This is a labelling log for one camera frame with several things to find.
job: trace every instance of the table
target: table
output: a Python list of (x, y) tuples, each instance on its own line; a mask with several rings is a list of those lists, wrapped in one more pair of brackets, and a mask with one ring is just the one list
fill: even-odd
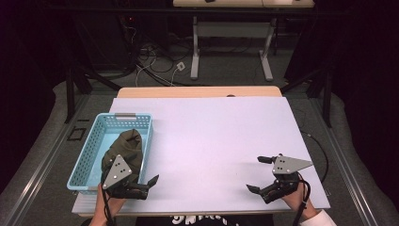
[[(287, 100), (276, 87), (125, 88), (110, 112), (152, 113), (144, 181), (160, 175), (148, 199), (129, 200), (120, 215), (288, 211), (283, 201), (266, 205), (247, 190), (246, 184), (265, 187), (275, 179), (273, 166), (257, 157), (283, 153), (311, 160)], [(301, 173), (311, 183), (314, 206), (329, 208), (314, 167)], [(95, 200), (94, 195), (79, 194), (72, 212), (91, 216)]]
[[(216, 0), (207, 3), (204, 0), (174, 0), (174, 7), (180, 8), (313, 8), (312, 0)], [(273, 75), (267, 60), (267, 53), (273, 37), (272, 23), (215, 23), (198, 22), (193, 18), (193, 61), (191, 79), (198, 79), (200, 49), (198, 37), (249, 37), (265, 38), (264, 48), (259, 52), (266, 81), (273, 81)]]

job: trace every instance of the person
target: person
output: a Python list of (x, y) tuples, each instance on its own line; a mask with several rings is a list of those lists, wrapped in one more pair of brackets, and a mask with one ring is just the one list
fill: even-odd
[[(104, 214), (104, 198), (101, 185), (98, 185), (97, 201), (92, 219), (85, 221), (90, 226), (106, 226), (106, 216)], [(282, 197), (287, 205), (294, 211), (297, 211), (299, 205), (303, 201), (304, 186), (299, 183), (295, 192), (290, 195)], [(108, 201), (108, 206), (111, 216), (114, 217), (121, 207), (126, 202), (125, 199), (111, 198)], [(335, 222), (327, 214), (325, 210), (317, 211), (311, 199), (308, 199), (306, 208), (302, 212), (301, 226), (336, 226)], [(196, 224), (201, 225), (239, 225), (239, 226), (252, 226), (252, 225), (273, 225), (272, 215), (243, 215), (243, 216), (177, 216), (177, 217), (156, 217), (156, 218), (137, 218), (136, 225), (186, 225)]]

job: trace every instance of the person's hand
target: person's hand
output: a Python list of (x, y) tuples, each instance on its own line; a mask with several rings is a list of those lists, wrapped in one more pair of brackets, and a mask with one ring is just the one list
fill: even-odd
[[(298, 184), (298, 188), (295, 192), (290, 195), (284, 196), (281, 199), (287, 203), (288, 206), (294, 211), (298, 211), (300, 204), (303, 202), (304, 185), (303, 183)], [(316, 216), (318, 212), (314, 209), (311, 199), (308, 199), (305, 209), (302, 212), (304, 219), (310, 219)]]
[[(111, 198), (108, 200), (109, 211), (111, 212), (112, 218), (120, 211), (126, 199), (114, 199)], [(103, 199), (103, 190), (101, 185), (97, 186), (97, 202), (96, 208), (94, 210), (94, 216), (91, 220), (90, 226), (106, 226), (106, 217), (104, 213), (104, 199)]]

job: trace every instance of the white sleeve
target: white sleeve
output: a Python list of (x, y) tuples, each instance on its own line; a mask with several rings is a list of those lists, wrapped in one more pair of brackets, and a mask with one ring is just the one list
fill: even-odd
[(325, 210), (322, 210), (313, 218), (303, 221), (300, 223), (301, 226), (337, 226), (331, 217), (326, 213)]

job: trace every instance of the blue plastic basket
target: blue plastic basket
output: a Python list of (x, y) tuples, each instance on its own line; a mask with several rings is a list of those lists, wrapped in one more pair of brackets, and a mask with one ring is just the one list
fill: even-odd
[(82, 194), (96, 195), (100, 183), (103, 156), (118, 138), (120, 133), (136, 129), (142, 138), (143, 163), (138, 182), (142, 182), (147, 165), (147, 155), (152, 140), (152, 116), (150, 114), (102, 113), (96, 117), (88, 134), (88, 139), (76, 161), (68, 181), (69, 190)]

